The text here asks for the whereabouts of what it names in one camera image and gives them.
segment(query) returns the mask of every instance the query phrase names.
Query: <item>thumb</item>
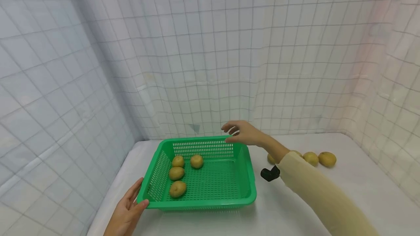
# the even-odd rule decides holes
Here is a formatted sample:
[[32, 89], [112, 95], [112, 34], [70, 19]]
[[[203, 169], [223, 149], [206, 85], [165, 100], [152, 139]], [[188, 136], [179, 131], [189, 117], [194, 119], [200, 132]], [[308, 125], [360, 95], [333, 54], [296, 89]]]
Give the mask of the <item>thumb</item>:
[[226, 143], [234, 143], [234, 142], [239, 142], [239, 135], [238, 136], [232, 136], [232, 137], [227, 137], [225, 139]]
[[130, 220], [135, 216], [140, 216], [146, 207], [149, 205], [149, 200], [143, 200], [139, 202], [134, 208], [129, 211]]

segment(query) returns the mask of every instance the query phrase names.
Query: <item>basket rim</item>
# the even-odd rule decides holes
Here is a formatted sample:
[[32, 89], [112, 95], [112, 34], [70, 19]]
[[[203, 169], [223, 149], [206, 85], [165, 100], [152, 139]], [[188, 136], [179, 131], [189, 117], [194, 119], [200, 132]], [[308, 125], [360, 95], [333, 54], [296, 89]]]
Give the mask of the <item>basket rim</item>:
[[[211, 136], [211, 137], [188, 137], [188, 138], [173, 138], [173, 139], [164, 139], [160, 142], [158, 145], [157, 150], [155, 151], [153, 158], [150, 162], [157, 161], [162, 147], [167, 142], [183, 142], [183, 141], [206, 141], [206, 140], [224, 140], [229, 135], [222, 135], [222, 136]], [[245, 152], [245, 159], [246, 159], [246, 170], [248, 172], [248, 178], [250, 180], [250, 190], [251, 193], [249, 197], [246, 198], [231, 198], [226, 200], [185, 200], [185, 201], [164, 201], [164, 202], [149, 202], [149, 205], [147, 206], [147, 209], [165, 209], [170, 211], [182, 209], [182, 208], [205, 208], [205, 207], [219, 207], [219, 206], [225, 206], [229, 207], [231, 205], [232, 207], [235, 207], [237, 205], [249, 205], [255, 201], [257, 198], [257, 189], [255, 187], [255, 175], [254, 175], [254, 169], [252, 168], [252, 162], [251, 162], [251, 156], [249, 155], [248, 146], [242, 144], [244, 146], [244, 152]], [[146, 193], [146, 190], [149, 186], [150, 179], [153, 174], [153, 170], [155, 169], [155, 165], [149, 165], [146, 171], [146, 175], [144, 175], [143, 184], [141, 186], [141, 189], [139, 191], [139, 194], [137, 196], [137, 203], [144, 200], [144, 194]]]

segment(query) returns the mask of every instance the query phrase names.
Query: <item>left hand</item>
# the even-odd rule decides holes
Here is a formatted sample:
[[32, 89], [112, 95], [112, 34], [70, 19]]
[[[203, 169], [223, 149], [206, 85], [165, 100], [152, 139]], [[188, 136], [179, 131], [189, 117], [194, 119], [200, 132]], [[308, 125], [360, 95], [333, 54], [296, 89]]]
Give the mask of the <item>left hand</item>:
[[138, 204], [136, 201], [142, 182], [143, 178], [136, 181], [118, 202], [105, 229], [104, 236], [132, 235], [141, 214], [149, 205], [149, 200], [143, 200]]

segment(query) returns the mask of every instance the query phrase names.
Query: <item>fingernail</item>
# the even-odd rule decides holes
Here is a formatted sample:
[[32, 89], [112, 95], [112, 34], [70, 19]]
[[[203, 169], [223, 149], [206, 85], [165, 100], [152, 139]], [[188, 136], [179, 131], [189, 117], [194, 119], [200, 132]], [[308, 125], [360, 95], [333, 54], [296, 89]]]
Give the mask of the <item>fingernail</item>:
[[149, 200], [143, 200], [141, 203], [143, 204], [143, 206], [147, 207], [149, 205]]

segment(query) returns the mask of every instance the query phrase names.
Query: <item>beige sweater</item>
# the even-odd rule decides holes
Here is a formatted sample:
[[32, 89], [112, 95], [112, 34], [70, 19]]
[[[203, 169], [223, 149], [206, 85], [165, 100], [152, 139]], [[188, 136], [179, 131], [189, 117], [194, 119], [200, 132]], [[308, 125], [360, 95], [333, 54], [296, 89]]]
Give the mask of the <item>beige sweater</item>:
[[309, 205], [332, 236], [379, 235], [345, 193], [296, 153], [277, 164], [281, 178]]

